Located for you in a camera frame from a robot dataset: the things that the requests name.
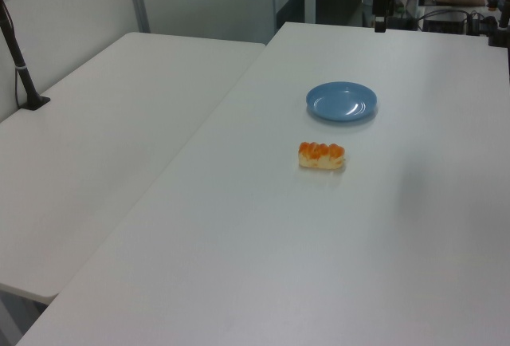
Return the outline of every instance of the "table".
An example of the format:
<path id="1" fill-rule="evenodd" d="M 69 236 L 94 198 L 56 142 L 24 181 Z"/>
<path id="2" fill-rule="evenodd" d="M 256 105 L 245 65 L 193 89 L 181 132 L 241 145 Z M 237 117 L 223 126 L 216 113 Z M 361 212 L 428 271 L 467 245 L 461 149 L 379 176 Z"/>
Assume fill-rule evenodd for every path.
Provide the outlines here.
<path id="1" fill-rule="evenodd" d="M 130 33 L 0 124 L 0 289 L 49 303 L 259 55 Z"/>
<path id="2" fill-rule="evenodd" d="M 311 117 L 338 80 L 376 116 Z M 287 23 L 19 345 L 505 344 L 509 112 L 484 38 Z"/>

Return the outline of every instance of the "pastry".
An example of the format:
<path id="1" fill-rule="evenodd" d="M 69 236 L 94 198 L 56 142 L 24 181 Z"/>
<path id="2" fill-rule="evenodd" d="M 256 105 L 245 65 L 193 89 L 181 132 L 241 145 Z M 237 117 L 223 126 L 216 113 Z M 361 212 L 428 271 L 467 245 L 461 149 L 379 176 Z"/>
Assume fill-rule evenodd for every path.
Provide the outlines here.
<path id="1" fill-rule="evenodd" d="M 343 165 L 344 153 L 336 144 L 301 143 L 298 156 L 302 167 L 337 169 Z"/>

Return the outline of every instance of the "white tabletop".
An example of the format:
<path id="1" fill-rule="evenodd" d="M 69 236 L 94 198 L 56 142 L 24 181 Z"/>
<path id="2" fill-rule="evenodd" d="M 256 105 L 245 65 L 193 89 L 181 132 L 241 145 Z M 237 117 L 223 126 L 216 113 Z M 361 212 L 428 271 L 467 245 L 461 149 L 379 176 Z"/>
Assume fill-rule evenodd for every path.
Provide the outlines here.
<path id="1" fill-rule="evenodd" d="M 0 124 L 0 289 L 50 302 L 263 50 L 131 33 Z"/>
<path id="2" fill-rule="evenodd" d="M 329 81 L 375 118 L 312 118 Z M 484 38 L 286 24 L 20 346 L 506 344 L 509 112 Z"/>

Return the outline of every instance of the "blue plate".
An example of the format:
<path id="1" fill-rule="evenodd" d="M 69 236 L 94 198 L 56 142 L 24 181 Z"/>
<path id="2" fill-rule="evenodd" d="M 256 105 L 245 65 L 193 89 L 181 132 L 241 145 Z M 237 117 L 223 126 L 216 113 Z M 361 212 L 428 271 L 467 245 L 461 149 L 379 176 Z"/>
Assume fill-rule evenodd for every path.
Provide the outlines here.
<path id="1" fill-rule="evenodd" d="M 335 81 L 318 85 L 306 96 L 311 113 L 334 121 L 351 121 L 370 115 L 377 104 L 374 92 L 357 83 Z"/>

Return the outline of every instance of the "glazed bread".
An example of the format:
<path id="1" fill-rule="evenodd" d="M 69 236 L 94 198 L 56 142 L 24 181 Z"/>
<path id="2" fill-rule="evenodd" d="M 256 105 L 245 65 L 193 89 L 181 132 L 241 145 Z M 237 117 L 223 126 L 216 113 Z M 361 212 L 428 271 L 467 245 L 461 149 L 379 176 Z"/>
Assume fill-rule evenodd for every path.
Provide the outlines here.
<path id="1" fill-rule="evenodd" d="M 337 169 L 343 165 L 344 153 L 336 144 L 301 143 L 298 156 L 302 167 Z"/>

